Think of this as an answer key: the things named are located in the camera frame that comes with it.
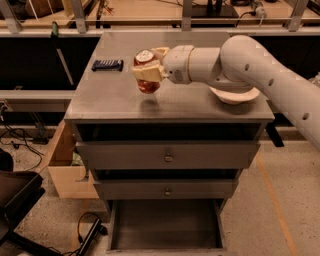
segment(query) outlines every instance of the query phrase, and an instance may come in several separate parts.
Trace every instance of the cardboard box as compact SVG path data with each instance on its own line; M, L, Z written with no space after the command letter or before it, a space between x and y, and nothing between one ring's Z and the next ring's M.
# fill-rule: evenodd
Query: cardboard box
M37 172L48 168L54 186L61 198L99 198L93 186L93 177L86 176L84 166L71 166L75 139L69 124L61 121Z

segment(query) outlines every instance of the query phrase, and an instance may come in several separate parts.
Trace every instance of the black cable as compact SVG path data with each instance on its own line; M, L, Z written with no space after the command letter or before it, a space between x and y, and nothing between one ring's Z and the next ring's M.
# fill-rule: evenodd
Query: black cable
M38 156L39 156L39 161L38 161L38 163L37 163L35 166L33 166L33 167L31 167L31 168L28 168L28 169L26 169L26 170L23 170L23 171L33 170L34 168L36 168L37 166L39 166L40 163L42 162L42 156L43 156L43 154L42 154L41 152L39 152L38 150L36 150L35 148L33 148L33 147L31 147L30 145L28 145L28 142L31 141L31 140L27 140L27 137L29 137L29 138L32 138L32 137L28 134L28 132L27 132L26 130L24 130L24 129L22 129L22 128L15 128L15 129L14 129L14 128L10 127L8 124L5 123L5 120L4 120L4 118L3 118L3 112L4 112L5 110L7 110L7 108L5 107L5 109L4 109L3 106L2 106L1 109L0 109L1 122L2 122L3 126L4 126L5 129L6 129L6 131L0 135L0 143L1 143L2 145L13 145L13 147L14 147L15 149L18 149L20 146L25 146L25 147L27 147L32 153L38 155ZM17 140L20 140L20 141L22 141L23 143L15 143L15 142L13 142L13 141L11 141L10 143L4 143L4 142L2 141L2 138L3 138L4 135L6 135L7 133L9 134L10 137L13 137L13 138L15 138L15 139L17 139Z
M78 220L78 225L77 225L78 241L79 241L80 244L83 242L82 236L80 235L80 222L81 222L82 218L84 216L86 216L86 215L93 215L97 219L100 219L100 217L97 214L93 213L93 212L85 212L84 214L81 215L81 217Z
M249 6L254 0L230 0L233 6Z
M242 13L242 15L239 17L237 23L235 24L235 26L237 27L237 26L239 25L239 22L240 22L240 20L242 19L242 17L243 17L244 15L248 15L248 14L251 14L252 16L255 16L255 15L256 15L256 12L250 11L250 12L244 12L244 13Z
M54 247L46 247L47 249L50 249L50 250L52 250L52 251L55 251L56 253L59 253L59 254L61 254L61 252L58 250L58 249L56 249L56 248L54 248Z
M78 248L78 249L76 249L76 250L74 250L74 251L72 251L72 252L65 252L65 253L62 253L61 255L68 255L68 256L71 256L71 255L73 255L73 254L77 253L79 250L80 250L80 248Z
M170 1L166 1L166 0L156 0L158 2L162 2L162 3L166 3L166 4L174 4L174 5L178 5L178 6L183 6L182 4L180 4L179 0L176 0L176 2L170 2ZM196 2L192 1L193 5L199 5Z

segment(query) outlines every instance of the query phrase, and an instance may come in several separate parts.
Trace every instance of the floor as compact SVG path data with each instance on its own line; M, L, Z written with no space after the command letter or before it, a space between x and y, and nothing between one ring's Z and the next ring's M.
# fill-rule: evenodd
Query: floor
M265 134L249 169L243 171L234 196L222 214L227 249L238 256L316 256L320 255L320 152L305 141L295 128L279 128L284 147L276 148ZM32 145L42 153L46 146ZM35 165L39 157L26 147L0 145L15 159L15 170ZM41 173L45 195L17 228L17 232L61 253L78 248L77 223L86 212L98 214L109 227L100 200L60 199L46 169ZM80 233L85 236L92 216L83 218ZM88 256L106 255L108 236L98 236ZM22 251L9 243L1 256ZM174 251L170 255L215 255ZM121 255L169 255L166 251L122 252Z

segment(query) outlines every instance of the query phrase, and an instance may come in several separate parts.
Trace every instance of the black chair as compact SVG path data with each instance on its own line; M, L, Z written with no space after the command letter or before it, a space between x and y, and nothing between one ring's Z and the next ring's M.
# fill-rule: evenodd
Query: black chair
M14 232L45 190L42 177L32 171L0 171L0 246L8 241L34 256L56 256L61 253L30 241ZM106 228L97 218L75 255L85 255L91 241Z

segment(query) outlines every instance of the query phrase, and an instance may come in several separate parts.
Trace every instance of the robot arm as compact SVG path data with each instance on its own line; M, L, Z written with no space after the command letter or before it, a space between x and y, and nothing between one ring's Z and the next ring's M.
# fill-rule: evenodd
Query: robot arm
M250 37L227 40L220 58L228 79L259 89L320 150L319 87L284 67Z
M248 36L233 36L220 48L171 49L162 61L173 83L203 82L239 92L256 87L320 150L320 88L284 67Z

